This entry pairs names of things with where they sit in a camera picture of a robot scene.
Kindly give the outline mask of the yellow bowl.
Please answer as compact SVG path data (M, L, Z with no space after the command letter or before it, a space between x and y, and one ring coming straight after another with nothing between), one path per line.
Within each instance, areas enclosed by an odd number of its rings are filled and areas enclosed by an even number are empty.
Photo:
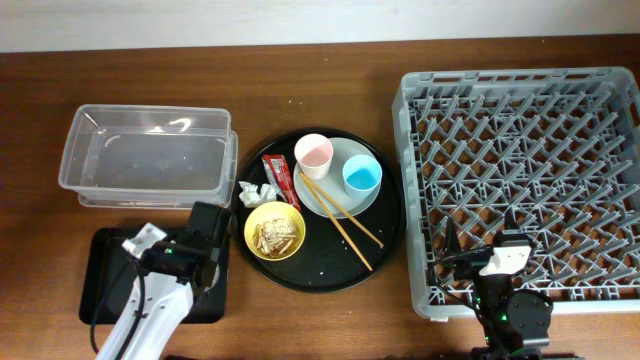
M252 210L243 235L250 252L258 259L282 261L303 245L306 224L301 213L284 202L269 202Z

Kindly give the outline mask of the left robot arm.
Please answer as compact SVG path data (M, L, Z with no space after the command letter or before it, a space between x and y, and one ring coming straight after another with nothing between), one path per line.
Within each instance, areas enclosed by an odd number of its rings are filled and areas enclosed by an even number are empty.
M158 359L190 314L215 323L226 309L229 245L237 230L233 212L196 202L186 227L169 233L151 223L121 243L135 275L124 308L98 359Z

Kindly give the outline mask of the white tissue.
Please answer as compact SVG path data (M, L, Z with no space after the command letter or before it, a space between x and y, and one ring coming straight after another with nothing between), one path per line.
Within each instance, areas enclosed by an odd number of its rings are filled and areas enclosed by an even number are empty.
M239 199L246 208L256 208L277 199L278 193L271 184L256 185L240 181L239 186Z

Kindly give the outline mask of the blue cup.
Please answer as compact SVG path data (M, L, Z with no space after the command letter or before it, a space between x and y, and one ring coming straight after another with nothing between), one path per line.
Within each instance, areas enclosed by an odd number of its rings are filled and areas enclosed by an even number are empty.
M383 170L373 156L355 155L343 165L342 177L347 194L361 199L369 196L381 184Z

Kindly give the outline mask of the red snack wrapper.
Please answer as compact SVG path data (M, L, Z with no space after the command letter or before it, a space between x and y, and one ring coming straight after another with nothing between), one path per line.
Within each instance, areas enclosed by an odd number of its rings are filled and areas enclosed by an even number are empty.
M269 182L276 188L278 194L297 210L300 210L300 203L297 197L292 175L289 171L287 161L283 155L262 156L263 165Z

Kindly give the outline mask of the pink cup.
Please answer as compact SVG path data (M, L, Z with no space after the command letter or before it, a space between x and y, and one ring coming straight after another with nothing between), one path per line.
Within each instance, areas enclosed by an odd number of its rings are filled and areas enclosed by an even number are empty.
M330 140L317 133L302 136L294 147L294 156L301 171L313 180L328 174L333 154Z

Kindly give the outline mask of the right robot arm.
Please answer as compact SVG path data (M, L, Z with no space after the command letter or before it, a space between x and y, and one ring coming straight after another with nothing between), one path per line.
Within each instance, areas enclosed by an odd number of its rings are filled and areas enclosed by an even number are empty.
M540 292L514 288L513 277L527 265L534 241L516 224L512 210L504 214L504 224L491 245L464 251L449 218L440 263L453 271L456 281L473 285L472 300L465 305L481 324L486 345L474 348L471 359L540 359L550 342L553 301Z

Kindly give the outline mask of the food scraps and rice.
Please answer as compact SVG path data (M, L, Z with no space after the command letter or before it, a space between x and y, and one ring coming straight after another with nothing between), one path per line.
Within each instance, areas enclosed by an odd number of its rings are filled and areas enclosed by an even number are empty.
M290 219L274 218L256 225L253 244L267 258L277 259L290 254L301 241L301 232Z

